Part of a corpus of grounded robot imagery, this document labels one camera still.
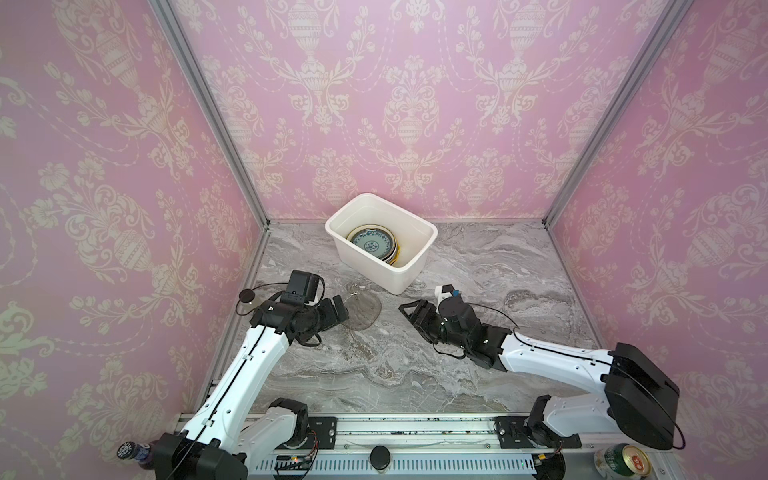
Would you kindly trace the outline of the clear glass plate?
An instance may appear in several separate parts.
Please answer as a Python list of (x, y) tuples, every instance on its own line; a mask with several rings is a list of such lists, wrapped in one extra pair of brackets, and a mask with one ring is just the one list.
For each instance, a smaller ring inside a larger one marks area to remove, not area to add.
[(382, 304), (379, 297), (370, 291), (350, 293), (344, 299), (348, 310), (348, 319), (343, 325), (352, 331), (363, 331), (370, 328), (379, 318)]

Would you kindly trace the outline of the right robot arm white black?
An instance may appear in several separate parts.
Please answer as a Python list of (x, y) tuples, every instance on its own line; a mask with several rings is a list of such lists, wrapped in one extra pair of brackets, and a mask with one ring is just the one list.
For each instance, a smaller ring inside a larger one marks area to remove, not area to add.
[(579, 389), (572, 397), (539, 396), (526, 419), (535, 443), (556, 447), (587, 433), (621, 433), (655, 450), (682, 450), (679, 387), (637, 347), (581, 349), (537, 340), (482, 322), (458, 292), (437, 303), (421, 299), (399, 311), (432, 347), (459, 349), (457, 359), (502, 372), (540, 376)]

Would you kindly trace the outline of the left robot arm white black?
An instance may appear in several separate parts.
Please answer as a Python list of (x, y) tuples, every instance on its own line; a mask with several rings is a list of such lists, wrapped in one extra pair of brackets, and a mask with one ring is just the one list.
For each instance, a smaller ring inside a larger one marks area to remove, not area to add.
[(239, 354), (180, 432), (153, 447), (158, 479), (245, 479), (280, 446), (313, 447), (305, 403), (274, 400), (253, 424), (246, 418), (273, 368), (288, 348), (321, 344), (321, 333), (348, 320), (340, 296), (325, 295), (324, 279), (294, 270), (281, 291), (249, 313)]

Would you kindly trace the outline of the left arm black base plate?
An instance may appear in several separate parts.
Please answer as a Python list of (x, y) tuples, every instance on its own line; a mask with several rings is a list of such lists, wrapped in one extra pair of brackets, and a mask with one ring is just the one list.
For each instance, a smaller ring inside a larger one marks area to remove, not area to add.
[(279, 450), (312, 449), (333, 450), (336, 443), (338, 418), (334, 416), (309, 416), (300, 418), (297, 430)]

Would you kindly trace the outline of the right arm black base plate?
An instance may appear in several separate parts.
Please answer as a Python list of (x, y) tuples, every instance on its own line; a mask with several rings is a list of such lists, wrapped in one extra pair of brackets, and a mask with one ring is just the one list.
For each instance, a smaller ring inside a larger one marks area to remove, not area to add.
[(502, 449), (580, 449), (578, 434), (562, 437), (542, 422), (532, 423), (524, 416), (499, 416), (493, 419), (493, 430)]

